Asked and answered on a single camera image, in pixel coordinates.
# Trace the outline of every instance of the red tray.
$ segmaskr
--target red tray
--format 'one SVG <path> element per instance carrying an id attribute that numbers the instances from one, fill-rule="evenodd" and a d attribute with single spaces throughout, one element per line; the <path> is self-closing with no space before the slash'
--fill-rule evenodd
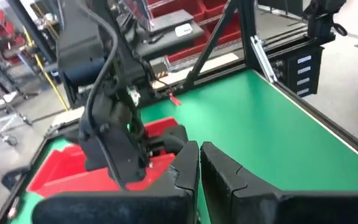
<path id="1" fill-rule="evenodd" d="M 177 125 L 173 118 L 161 119 L 145 125 L 148 136 L 158 136 L 163 130 Z M 107 168 L 87 172 L 85 154 L 80 146 L 71 145 L 62 152 L 53 150 L 34 175 L 27 191 L 49 197 L 60 192 L 94 192 L 119 190 L 118 185 L 108 176 Z M 175 155 L 161 153 L 150 159 L 152 168 L 146 168 L 142 181 L 129 183 L 129 190 L 144 190 L 154 183 L 175 159 Z"/>
<path id="2" fill-rule="evenodd" d="M 147 5 L 151 5 L 151 4 L 154 4 L 154 3 L 159 2 L 159 1 L 161 1 L 161 0 L 146 0 Z"/>
<path id="3" fill-rule="evenodd" d="M 204 36 L 195 39 L 194 47 L 188 48 L 186 50 L 182 50 L 181 52 L 172 55 L 168 55 L 167 57 L 168 61 L 171 63 L 176 62 L 177 60 L 202 52 L 208 39 L 211 37 L 211 34 L 217 23 L 218 21 L 214 21 L 209 24 L 206 24 L 205 27 L 203 27 L 203 30 L 205 31 Z M 233 15 L 232 21 L 223 30 L 222 36 L 218 39 L 218 45 L 225 44 L 232 40 L 236 40 L 240 37 L 241 37 L 240 20 L 238 14 L 235 14 Z"/>
<path id="4" fill-rule="evenodd" d="M 205 17 L 211 18 L 223 13 L 224 5 L 227 0 L 202 0 L 205 5 Z"/>
<path id="5" fill-rule="evenodd" d="M 218 21 L 206 24 L 207 30 L 212 33 Z M 232 20 L 226 25 L 222 36 L 218 39 L 218 45 L 225 44 L 241 37 L 240 19 L 238 14 L 234 14 Z"/>
<path id="6" fill-rule="evenodd" d="M 187 48 L 185 50 L 182 50 L 178 53 L 168 55 L 168 61 L 169 62 L 176 62 L 177 60 L 180 60 L 185 57 L 189 57 L 191 55 L 200 53 L 203 51 L 208 39 L 211 37 L 211 33 L 204 27 L 204 35 L 201 37 L 197 37 L 194 40 L 194 47 Z"/>
<path id="7" fill-rule="evenodd" d="M 175 0 L 151 10 L 152 17 L 162 16 L 184 9 L 194 17 L 195 22 L 204 20 L 205 7 L 200 0 Z"/>

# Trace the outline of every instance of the cart wheel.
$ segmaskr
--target cart wheel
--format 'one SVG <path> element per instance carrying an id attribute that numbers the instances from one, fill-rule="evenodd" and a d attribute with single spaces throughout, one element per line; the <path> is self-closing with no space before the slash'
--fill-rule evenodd
<path id="1" fill-rule="evenodd" d="M 28 126 L 32 126 L 32 121 L 29 120 L 26 116 L 23 117 L 23 122 Z"/>
<path id="2" fill-rule="evenodd" d="M 13 136 L 5 136 L 3 141 L 8 143 L 8 145 L 10 145 L 10 146 L 17 145 L 17 139 Z"/>

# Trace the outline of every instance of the green table surface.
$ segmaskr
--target green table surface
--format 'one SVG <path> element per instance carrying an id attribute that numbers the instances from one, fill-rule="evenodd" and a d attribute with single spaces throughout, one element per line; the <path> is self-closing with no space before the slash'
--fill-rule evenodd
<path id="1" fill-rule="evenodd" d="M 358 155 L 278 90 L 247 71 L 142 110 L 143 122 L 173 116 L 199 146 L 213 142 L 255 175 L 282 190 L 358 190 Z M 57 139 L 48 146 L 63 149 Z M 24 192 L 11 223 L 30 223 L 41 196 Z M 210 223 L 200 184 L 202 223 Z"/>

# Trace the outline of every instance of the label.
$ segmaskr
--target label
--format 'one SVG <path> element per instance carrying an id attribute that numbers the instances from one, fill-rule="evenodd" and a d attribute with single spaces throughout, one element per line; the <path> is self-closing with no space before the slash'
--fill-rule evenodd
<path id="1" fill-rule="evenodd" d="M 305 88 L 304 90 L 300 90 L 296 94 L 297 95 L 302 95 L 302 94 L 307 93 L 307 92 L 309 92 L 309 88 Z"/>
<path id="2" fill-rule="evenodd" d="M 307 71 L 310 71 L 311 70 L 311 67 L 310 66 L 307 66 L 305 68 L 302 68 L 302 69 L 299 69 L 298 70 L 298 75 L 302 74 L 302 73 L 305 73 Z"/>
<path id="3" fill-rule="evenodd" d="M 304 78 L 302 80 L 297 81 L 296 85 L 302 85 L 304 83 L 307 83 L 308 81 L 310 81 L 310 78 Z"/>
<path id="4" fill-rule="evenodd" d="M 190 24 L 183 24 L 175 28 L 175 33 L 177 37 L 183 37 L 184 35 L 190 34 L 193 31 L 193 28 Z"/>
<path id="5" fill-rule="evenodd" d="M 303 57 L 303 58 L 299 58 L 298 59 L 298 64 L 303 63 L 303 62 L 307 62 L 310 59 L 311 59 L 311 55 Z"/>

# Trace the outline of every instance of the concrete floor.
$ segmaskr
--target concrete floor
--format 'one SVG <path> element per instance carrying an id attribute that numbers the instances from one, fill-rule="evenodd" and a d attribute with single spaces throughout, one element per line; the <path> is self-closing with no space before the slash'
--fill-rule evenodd
<path id="1" fill-rule="evenodd" d="M 345 26 L 349 33 L 358 36 L 358 0 L 348 0 L 336 16 L 336 22 Z M 264 26 L 262 24 L 259 29 L 265 29 Z M 269 30 L 276 28 L 277 25 L 274 25 Z M 306 100 L 358 137 L 358 48 L 354 47 L 355 44 L 358 44 L 358 39 L 338 37 L 337 41 L 325 46 L 318 94 L 308 96 Z M 17 108 L 29 118 L 37 119 L 61 111 L 63 106 L 54 92 L 47 90 L 36 98 L 22 102 Z M 53 116 L 41 119 L 31 128 L 20 121 L 15 122 L 17 128 L 11 134 L 18 139 L 19 144 L 13 148 L 0 140 L 0 178 L 7 170 L 31 160 L 52 120 Z M 0 184 L 0 208 L 8 195 L 9 192 Z"/>

